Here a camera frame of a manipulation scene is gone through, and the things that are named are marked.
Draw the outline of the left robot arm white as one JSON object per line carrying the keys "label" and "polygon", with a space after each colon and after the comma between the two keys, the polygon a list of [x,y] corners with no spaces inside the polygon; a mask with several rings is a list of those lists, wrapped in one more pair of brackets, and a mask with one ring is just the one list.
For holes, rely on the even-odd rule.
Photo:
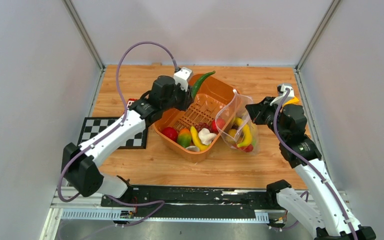
{"label": "left robot arm white", "polygon": [[122,207],[129,206],[133,193],[127,183],[119,177],[101,174],[99,167],[122,143],[160,120],[165,111],[187,110],[194,101],[189,85],[192,76],[159,76],[151,90],[101,133],[78,146],[67,144],[63,149],[61,177],[83,197],[101,193],[112,196]]}

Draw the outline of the clear zip top bag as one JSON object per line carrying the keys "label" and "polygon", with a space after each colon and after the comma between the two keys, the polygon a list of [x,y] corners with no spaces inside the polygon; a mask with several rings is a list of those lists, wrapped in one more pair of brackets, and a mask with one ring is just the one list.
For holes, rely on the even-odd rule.
{"label": "clear zip top bag", "polygon": [[[256,124],[252,123],[248,111],[246,110],[246,105],[253,104],[254,100],[250,96],[240,94],[236,89],[233,89],[232,92],[232,100],[224,106],[215,117],[215,119],[222,118],[226,122],[219,135],[228,147],[243,152],[239,149],[239,147],[237,147],[237,144],[239,144],[244,138],[242,126],[237,126],[234,123],[236,117],[241,118],[250,128],[250,132],[252,134],[251,144],[254,146],[252,152],[245,153],[256,155],[259,152],[259,132]],[[238,139],[236,141],[229,136],[228,132],[230,129],[237,129]]]}

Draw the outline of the red orange peach toy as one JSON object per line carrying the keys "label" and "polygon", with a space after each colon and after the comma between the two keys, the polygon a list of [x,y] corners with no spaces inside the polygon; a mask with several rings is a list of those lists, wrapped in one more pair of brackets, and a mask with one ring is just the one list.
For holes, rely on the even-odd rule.
{"label": "red orange peach toy", "polygon": [[242,146],[239,149],[241,151],[243,151],[244,153],[251,153],[254,150],[254,146],[252,144],[250,144],[248,146]]}

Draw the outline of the yellow banana toy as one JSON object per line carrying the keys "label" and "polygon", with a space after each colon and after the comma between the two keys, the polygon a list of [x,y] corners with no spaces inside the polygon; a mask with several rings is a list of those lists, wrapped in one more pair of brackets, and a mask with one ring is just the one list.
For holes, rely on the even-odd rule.
{"label": "yellow banana toy", "polygon": [[242,127],[242,133],[243,133],[243,139],[240,143],[238,143],[236,146],[238,148],[243,148],[243,147],[248,147],[252,141],[253,141],[253,136],[252,136],[252,133],[251,133],[251,130],[250,130],[250,127],[248,126],[247,123],[245,123],[241,118],[239,117],[236,117],[234,119],[234,123],[238,126],[238,127]]}

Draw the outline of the green cucumber toy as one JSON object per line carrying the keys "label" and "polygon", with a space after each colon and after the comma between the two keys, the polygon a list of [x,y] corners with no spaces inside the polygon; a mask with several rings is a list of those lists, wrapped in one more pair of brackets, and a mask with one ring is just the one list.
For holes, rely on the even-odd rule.
{"label": "green cucumber toy", "polygon": [[216,73],[215,70],[211,71],[211,72],[207,72],[207,73],[203,74],[198,80],[195,81],[195,83],[191,87],[191,97],[193,100],[195,99],[199,89],[201,88],[201,86],[205,82],[205,80],[207,78],[209,78],[210,76],[214,75],[215,73]]}

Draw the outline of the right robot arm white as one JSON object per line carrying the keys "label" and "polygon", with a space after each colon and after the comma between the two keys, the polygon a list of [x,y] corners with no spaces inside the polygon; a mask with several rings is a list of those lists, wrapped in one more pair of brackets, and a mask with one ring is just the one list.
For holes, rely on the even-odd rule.
{"label": "right robot arm white", "polygon": [[306,134],[307,118],[301,105],[271,104],[274,97],[245,106],[253,123],[266,125],[279,140],[283,158],[306,184],[317,208],[301,198],[286,180],[267,185],[266,204],[284,208],[315,240],[374,240],[372,227],[361,225],[341,198],[316,144]]}

